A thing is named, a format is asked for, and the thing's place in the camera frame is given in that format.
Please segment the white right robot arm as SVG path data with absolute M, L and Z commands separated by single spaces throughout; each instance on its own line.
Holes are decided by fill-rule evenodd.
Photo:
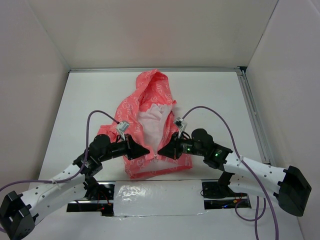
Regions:
M 175 132 L 158 154 L 174 160 L 183 154 L 201 156 L 206 165 L 223 172 L 218 181 L 223 196 L 234 192 L 269 198 L 297 217 L 303 216 L 312 190 L 297 167 L 274 167 L 237 156 L 231 149 L 215 143 L 203 128 L 195 129 L 189 139 Z

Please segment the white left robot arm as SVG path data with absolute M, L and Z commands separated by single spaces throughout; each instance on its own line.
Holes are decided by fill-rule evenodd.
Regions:
M 94 176 L 104 161 L 117 157 L 128 160 L 149 154 L 149 150 L 125 134 L 123 140 L 111 142 L 105 134 L 96 136 L 82 155 L 65 170 L 23 193 L 11 191 L 0 206 L 0 224 L 11 240 L 22 240 L 46 216 L 80 199 L 92 200 L 101 187 Z

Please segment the pink jacket with white lining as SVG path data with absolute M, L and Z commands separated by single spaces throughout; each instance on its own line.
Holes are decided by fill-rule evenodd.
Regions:
M 191 169 L 191 157 L 171 159 L 158 155 L 158 150 L 169 143 L 174 132 L 173 107 L 168 77 L 157 69 L 142 72 L 135 81 L 135 91 L 117 107 L 114 118 L 126 121 L 126 130 L 133 140 L 150 151 L 137 159 L 124 158 L 124 171 L 131 179 L 151 178 Z

